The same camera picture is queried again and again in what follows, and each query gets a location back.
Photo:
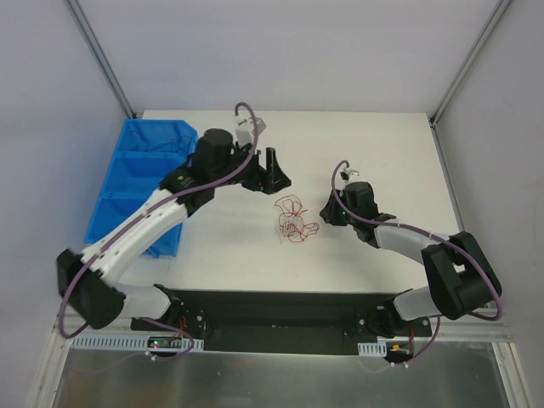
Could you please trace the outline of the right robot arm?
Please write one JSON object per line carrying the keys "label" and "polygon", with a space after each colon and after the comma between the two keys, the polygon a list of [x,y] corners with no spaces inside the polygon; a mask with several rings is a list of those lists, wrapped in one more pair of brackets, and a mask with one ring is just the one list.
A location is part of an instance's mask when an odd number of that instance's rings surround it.
{"label": "right robot arm", "polygon": [[331,189],[320,216],[327,224],[350,226],[371,247],[396,252],[419,263],[427,284],[387,299],[365,321],[369,331],[392,338],[419,319],[465,315],[487,321],[503,316],[502,286],[475,237],[467,231],[437,235],[380,212],[367,182]]}

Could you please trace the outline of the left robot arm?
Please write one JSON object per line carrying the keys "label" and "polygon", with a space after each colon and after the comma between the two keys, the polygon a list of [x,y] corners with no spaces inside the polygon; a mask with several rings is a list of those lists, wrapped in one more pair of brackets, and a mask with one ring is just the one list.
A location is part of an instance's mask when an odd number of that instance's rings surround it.
{"label": "left robot arm", "polygon": [[275,194],[291,185],[275,149],[259,163],[253,142],[241,145],[226,130],[208,129],[187,161],[171,171],[149,199],[102,241],[79,253],[64,250],[56,259],[62,306],[71,306],[87,326],[102,329],[115,319],[147,318],[160,330],[172,330],[183,307],[175,293],[161,284],[123,286],[128,266],[158,238],[183,223],[215,196],[223,185]]}

